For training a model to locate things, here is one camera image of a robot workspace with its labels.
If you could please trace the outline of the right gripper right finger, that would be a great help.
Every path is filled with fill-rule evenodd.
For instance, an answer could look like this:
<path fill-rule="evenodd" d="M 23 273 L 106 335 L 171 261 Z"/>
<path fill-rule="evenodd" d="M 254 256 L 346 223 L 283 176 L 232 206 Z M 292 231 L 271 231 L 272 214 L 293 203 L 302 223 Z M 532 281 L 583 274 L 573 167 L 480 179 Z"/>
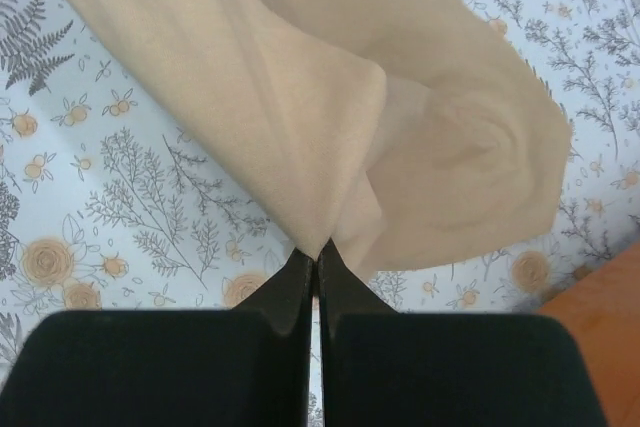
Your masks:
<path fill-rule="evenodd" d="M 603 426 L 583 357 L 532 314 L 400 313 L 328 243 L 316 264 L 329 426 Z"/>

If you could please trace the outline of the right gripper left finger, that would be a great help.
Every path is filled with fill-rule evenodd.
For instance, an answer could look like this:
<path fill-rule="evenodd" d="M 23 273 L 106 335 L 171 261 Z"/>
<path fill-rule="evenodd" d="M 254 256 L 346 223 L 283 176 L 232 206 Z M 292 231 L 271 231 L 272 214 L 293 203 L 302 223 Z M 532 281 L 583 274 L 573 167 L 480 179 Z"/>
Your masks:
<path fill-rule="evenodd" d="M 5 426 L 303 426 L 313 263 L 226 310 L 69 310 L 28 336 Z"/>

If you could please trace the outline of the beige t shirt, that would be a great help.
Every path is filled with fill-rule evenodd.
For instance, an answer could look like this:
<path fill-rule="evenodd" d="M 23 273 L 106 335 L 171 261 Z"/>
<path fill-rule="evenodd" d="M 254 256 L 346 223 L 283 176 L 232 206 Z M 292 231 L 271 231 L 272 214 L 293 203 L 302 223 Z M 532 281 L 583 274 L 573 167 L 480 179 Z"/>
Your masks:
<path fill-rule="evenodd" d="M 298 249 L 461 262 L 548 233 L 571 130 L 462 0 L 67 0 Z"/>

